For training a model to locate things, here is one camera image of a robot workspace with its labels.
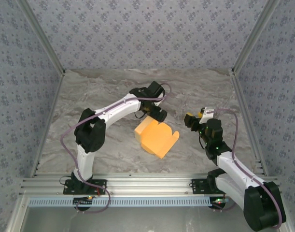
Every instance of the orange object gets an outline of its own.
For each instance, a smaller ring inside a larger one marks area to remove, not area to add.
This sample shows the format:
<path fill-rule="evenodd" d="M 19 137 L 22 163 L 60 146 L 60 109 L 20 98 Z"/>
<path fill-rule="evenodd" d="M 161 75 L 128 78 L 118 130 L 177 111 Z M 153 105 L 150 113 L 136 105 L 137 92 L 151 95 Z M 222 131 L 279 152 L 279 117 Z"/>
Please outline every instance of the orange object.
<path fill-rule="evenodd" d="M 134 130 L 135 138 L 150 154 L 163 158 L 179 139 L 178 131 L 172 135 L 172 129 L 167 124 L 147 116 Z"/>

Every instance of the mounting plate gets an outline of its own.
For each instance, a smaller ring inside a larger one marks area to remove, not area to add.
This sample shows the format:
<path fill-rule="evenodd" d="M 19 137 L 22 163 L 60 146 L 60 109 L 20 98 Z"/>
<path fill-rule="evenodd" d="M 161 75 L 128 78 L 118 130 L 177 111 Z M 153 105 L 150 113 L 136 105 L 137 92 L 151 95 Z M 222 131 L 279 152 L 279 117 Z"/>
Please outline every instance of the mounting plate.
<path fill-rule="evenodd" d="M 212 190 L 207 182 L 207 179 L 192 179 L 189 185 L 192 188 L 193 194 L 224 194 L 220 190 Z"/>
<path fill-rule="evenodd" d="M 91 184 L 102 186 L 106 189 L 107 187 L 107 180 L 95 180 L 91 179 L 88 181 Z M 65 182 L 64 187 L 64 195 L 104 195 L 105 191 L 103 189 L 96 189 L 92 186 L 89 186 L 88 189 L 86 188 L 78 188 L 77 185 L 75 185 L 76 182 L 69 179 Z"/>

